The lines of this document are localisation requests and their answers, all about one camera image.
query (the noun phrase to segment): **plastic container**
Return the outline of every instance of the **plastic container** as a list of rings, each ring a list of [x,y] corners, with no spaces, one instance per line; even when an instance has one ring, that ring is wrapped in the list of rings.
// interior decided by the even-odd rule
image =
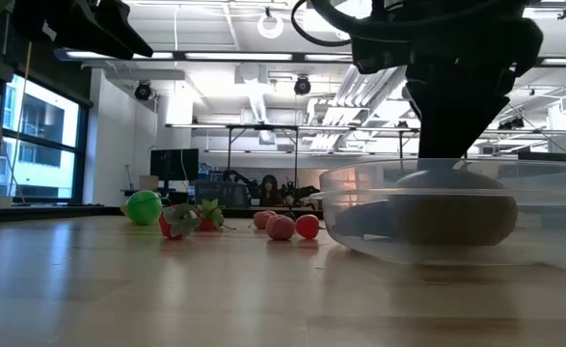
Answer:
[[[413,159],[320,176],[329,234],[384,260],[531,264],[566,258],[566,163]]]

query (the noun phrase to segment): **black cable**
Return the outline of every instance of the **black cable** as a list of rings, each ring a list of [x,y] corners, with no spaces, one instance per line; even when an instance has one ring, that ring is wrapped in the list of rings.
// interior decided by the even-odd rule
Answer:
[[[357,19],[337,10],[330,4],[329,0],[312,0],[311,2],[317,13],[333,27],[354,37],[377,41],[409,41],[411,35],[416,31],[441,30],[451,26],[452,21],[470,20],[479,13],[489,11],[497,6],[503,6],[505,3],[511,4],[511,0],[487,0],[458,13],[392,23]]]
[[[526,121],[529,125],[531,125],[531,127],[533,129],[535,129],[535,131],[537,131],[540,135],[544,136],[546,138],[546,140],[548,140],[551,144],[557,146],[559,149],[563,150],[564,152],[566,152],[565,148],[561,147],[558,143],[556,143],[555,141],[553,141],[553,139],[551,139],[549,136],[547,136],[545,133],[542,132],[542,130],[538,129],[537,127],[535,127],[535,125],[533,125],[533,123],[531,123],[530,121],[528,121],[525,116],[523,116],[523,113],[520,112],[519,110],[515,109],[514,106],[512,106],[511,103],[507,104],[520,118],[522,118],[524,121]]]
[[[309,33],[305,32],[304,29],[302,29],[302,27],[300,27],[300,25],[298,24],[298,22],[295,20],[295,13],[298,11],[298,9],[300,8],[300,6],[304,5],[304,3],[306,3],[307,0],[300,0],[297,3],[295,3],[295,6],[293,6],[293,9],[291,10],[291,25],[293,25],[293,28],[295,29],[296,32],[298,32],[298,34],[300,34],[300,36],[302,38],[304,38],[305,40],[320,45],[320,46],[324,46],[324,47],[342,47],[345,46],[349,43],[351,43],[351,40],[342,40],[342,41],[329,41],[329,40],[321,40],[318,39],[316,37],[313,37],[311,35],[309,35]]]

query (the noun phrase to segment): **black equipment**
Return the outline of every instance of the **black equipment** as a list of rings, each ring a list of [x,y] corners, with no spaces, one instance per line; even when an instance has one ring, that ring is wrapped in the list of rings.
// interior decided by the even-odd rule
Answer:
[[[154,92],[152,91],[151,87],[149,86],[149,81],[140,81],[139,86],[135,89],[135,97],[138,100],[142,101],[150,101],[154,97]]]
[[[151,57],[149,45],[128,24],[121,0],[15,0],[13,26],[30,41],[130,60]]]
[[[296,95],[306,95],[310,93],[310,81],[307,76],[299,76],[293,91]]]
[[[460,158],[507,105],[514,80],[537,64],[543,34],[523,18],[539,0],[372,1],[370,17],[339,12],[330,0],[311,0],[348,41],[324,41],[292,24],[305,39],[324,46],[351,44],[363,74],[407,66],[406,89],[421,120],[420,158]]]
[[[199,178],[198,149],[153,150],[149,159],[149,174],[164,181],[163,194],[169,192],[170,180],[196,180]]]
[[[251,199],[259,199],[261,197],[261,190],[259,184],[256,182],[256,179],[250,180],[246,178],[241,173],[237,172],[236,170],[227,170],[223,172],[223,179],[229,180],[231,175],[234,176],[233,182],[237,183],[242,181],[246,185],[246,189],[248,189],[248,194]]]

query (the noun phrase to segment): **strawberry leaves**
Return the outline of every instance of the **strawberry leaves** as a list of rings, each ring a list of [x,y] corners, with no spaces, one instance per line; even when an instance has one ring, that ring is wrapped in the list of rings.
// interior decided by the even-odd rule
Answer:
[[[201,217],[205,220],[212,221],[212,224],[220,229],[225,224],[225,217],[223,217],[224,206],[218,205],[218,199],[209,201],[203,200],[202,204],[198,206],[201,211]]]

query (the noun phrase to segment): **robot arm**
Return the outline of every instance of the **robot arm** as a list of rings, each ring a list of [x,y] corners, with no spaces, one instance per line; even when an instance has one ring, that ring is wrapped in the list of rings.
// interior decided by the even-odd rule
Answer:
[[[523,18],[529,2],[404,0],[385,6],[373,0],[370,17],[357,19],[329,0],[311,0],[326,21],[349,34],[360,73],[407,66],[407,93],[421,120],[420,158],[462,157],[507,105],[514,80],[535,66],[543,35]]]

